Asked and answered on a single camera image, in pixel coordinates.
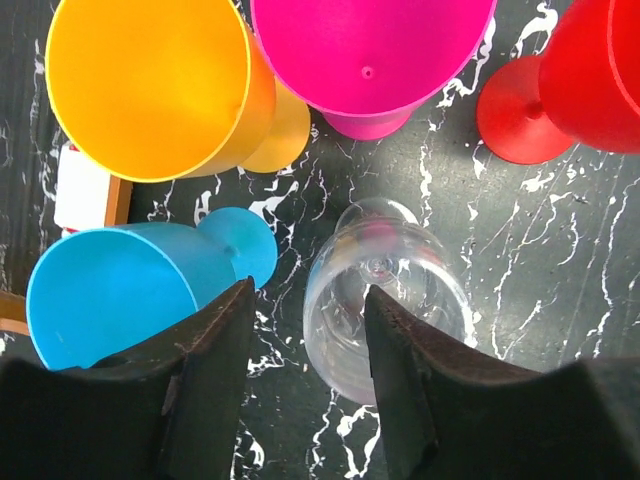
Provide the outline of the clear glass wine glass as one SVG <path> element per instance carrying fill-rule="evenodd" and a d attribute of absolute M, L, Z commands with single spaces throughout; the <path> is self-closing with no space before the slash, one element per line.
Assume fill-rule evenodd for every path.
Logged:
<path fill-rule="evenodd" d="M 397 201 L 376 197 L 351 204 L 312 264 L 303 336 L 323 381 L 361 405 L 376 402 L 364 320 L 374 286 L 419 320 L 477 344 L 468 296 L 442 243 Z"/>

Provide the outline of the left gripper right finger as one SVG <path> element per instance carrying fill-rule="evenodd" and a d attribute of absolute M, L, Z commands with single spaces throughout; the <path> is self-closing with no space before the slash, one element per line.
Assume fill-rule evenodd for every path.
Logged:
<path fill-rule="evenodd" d="M 635 479 L 639 361 L 539 373 L 420 321 L 379 287 L 366 337 L 393 479 Z"/>

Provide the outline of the red plastic wine glass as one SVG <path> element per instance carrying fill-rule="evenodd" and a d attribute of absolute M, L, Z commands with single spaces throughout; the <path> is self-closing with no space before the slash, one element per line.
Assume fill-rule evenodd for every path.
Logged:
<path fill-rule="evenodd" d="M 575 143 L 638 153 L 638 1 L 573 2 L 542 54 L 490 77 L 476 124 L 491 152 L 521 165 L 550 161 Z"/>

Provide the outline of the magenta plastic wine glass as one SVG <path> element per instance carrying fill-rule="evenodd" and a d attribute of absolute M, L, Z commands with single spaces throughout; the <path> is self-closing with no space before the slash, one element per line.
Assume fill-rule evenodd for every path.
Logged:
<path fill-rule="evenodd" d="M 477 51 L 493 1 L 253 1 L 266 60 L 338 132 L 399 130 Z"/>

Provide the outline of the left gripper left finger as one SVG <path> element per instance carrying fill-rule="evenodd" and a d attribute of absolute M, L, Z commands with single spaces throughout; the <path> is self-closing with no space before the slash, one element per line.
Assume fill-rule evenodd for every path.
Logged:
<path fill-rule="evenodd" d="M 243 400 L 252 279 L 89 368 L 1 362 L 5 479 L 226 479 Z"/>

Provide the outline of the blue plastic wine glass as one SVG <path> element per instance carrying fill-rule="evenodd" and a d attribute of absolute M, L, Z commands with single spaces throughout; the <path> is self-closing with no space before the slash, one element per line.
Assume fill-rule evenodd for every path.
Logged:
<path fill-rule="evenodd" d="M 239 280 L 262 288 L 278 246 L 254 212 L 224 207 L 195 227 L 144 222 L 72 233 L 36 263 L 26 316 L 50 370 L 88 368 L 200 311 Z"/>

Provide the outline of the yellow orange plastic wine glass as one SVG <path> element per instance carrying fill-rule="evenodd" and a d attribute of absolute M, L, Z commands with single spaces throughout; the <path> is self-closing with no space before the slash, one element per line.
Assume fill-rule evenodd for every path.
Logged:
<path fill-rule="evenodd" d="M 126 180 L 276 172 L 309 138 L 307 105 L 230 1 L 62 1 L 45 66 L 67 137 Z"/>

